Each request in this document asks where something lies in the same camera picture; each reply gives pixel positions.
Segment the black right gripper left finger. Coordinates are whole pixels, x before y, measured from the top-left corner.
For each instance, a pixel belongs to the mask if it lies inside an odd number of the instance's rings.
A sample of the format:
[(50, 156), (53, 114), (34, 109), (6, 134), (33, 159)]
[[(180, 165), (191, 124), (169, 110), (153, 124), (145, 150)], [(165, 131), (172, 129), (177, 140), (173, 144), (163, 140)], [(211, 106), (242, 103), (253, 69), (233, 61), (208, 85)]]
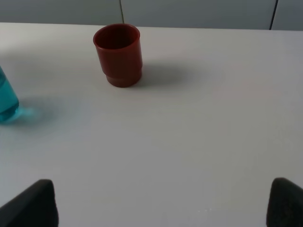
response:
[(52, 180), (41, 179), (0, 208), (2, 227), (57, 227), (59, 213)]

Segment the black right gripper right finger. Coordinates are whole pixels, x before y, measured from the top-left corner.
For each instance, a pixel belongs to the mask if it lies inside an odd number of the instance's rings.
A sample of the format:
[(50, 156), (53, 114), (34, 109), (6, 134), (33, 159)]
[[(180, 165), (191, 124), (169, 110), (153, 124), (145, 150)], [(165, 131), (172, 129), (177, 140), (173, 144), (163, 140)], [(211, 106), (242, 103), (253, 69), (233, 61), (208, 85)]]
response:
[(268, 227), (303, 225), (303, 189), (286, 178), (273, 180), (267, 206)]

